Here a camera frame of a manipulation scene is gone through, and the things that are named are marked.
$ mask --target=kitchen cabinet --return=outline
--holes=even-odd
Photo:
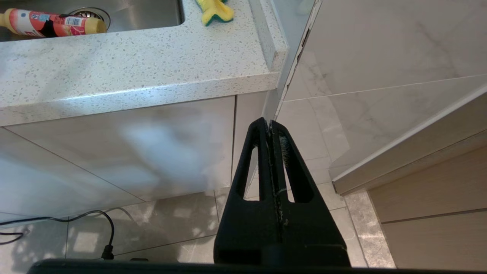
[[[133,195],[0,128],[1,220],[69,216],[138,202]]]
[[[249,125],[262,117],[262,110],[264,109],[267,91],[242,94],[237,96],[237,103],[235,109],[235,136],[233,144],[233,165],[232,165],[232,179],[239,164],[242,148],[244,147],[245,137]],[[250,183],[254,173],[253,168],[257,165],[257,149],[252,154],[250,161],[250,170],[247,177],[247,184]]]
[[[231,96],[7,128],[151,201],[230,185],[234,111]]]

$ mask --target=yellow sponge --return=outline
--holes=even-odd
[[[208,26],[214,19],[221,22],[230,22],[233,20],[233,9],[223,4],[222,0],[196,0],[203,16],[201,21]]]

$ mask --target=power cord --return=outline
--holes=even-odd
[[[113,235],[115,233],[115,227],[113,226],[113,221],[112,219],[110,218],[110,216],[108,216],[108,214],[106,214],[105,212],[101,211],[101,210],[92,210],[92,211],[88,211],[86,213],[83,213],[79,216],[76,216],[72,219],[69,219],[69,220],[63,220],[63,219],[58,219],[58,218],[53,218],[53,217],[36,217],[36,218],[29,218],[29,219],[22,219],[22,220],[14,220],[14,221],[8,221],[8,222],[3,222],[3,223],[0,223],[0,226],[2,225],[9,225],[9,224],[15,224],[15,223],[23,223],[23,222],[31,222],[31,221],[39,221],[39,220],[52,220],[52,221],[57,221],[57,222],[62,222],[62,223],[68,223],[68,222],[72,222],[72,221],[76,221],[88,214],[93,214],[93,213],[99,213],[99,214],[102,214],[103,216],[105,216],[107,219],[108,219],[108,222],[110,222],[110,226],[112,228],[112,233],[110,234],[110,241],[108,242],[108,245],[105,246],[104,250],[103,250],[103,253],[101,255],[101,258],[104,259],[104,260],[113,260],[113,246],[112,246],[112,242],[113,242]],[[7,242],[0,242],[0,245],[6,245],[6,244],[10,244],[10,243],[13,243],[15,241],[18,241],[20,240],[22,237],[24,237],[24,233],[23,232],[12,232],[12,233],[5,233],[5,232],[0,232],[0,235],[18,235],[17,238],[13,239],[13,240],[10,240],[10,241],[7,241]]]

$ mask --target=black plastic object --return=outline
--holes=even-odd
[[[260,201],[245,201],[254,147],[259,151]],[[295,203],[287,198],[284,167]],[[274,121],[268,129],[263,118],[249,127],[215,239],[214,259],[215,265],[47,259],[34,263],[28,274],[481,273],[351,268],[343,238],[289,132]]]
[[[244,200],[252,150],[259,201]],[[294,196],[288,200],[284,168]],[[213,250],[215,263],[350,267],[345,242],[287,129],[264,118],[248,129]]]

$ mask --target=black clamp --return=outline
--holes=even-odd
[[[259,201],[244,200],[252,150]],[[286,168],[295,202],[288,200]],[[264,118],[248,128],[213,250],[215,263],[350,267],[345,242],[287,129]]]

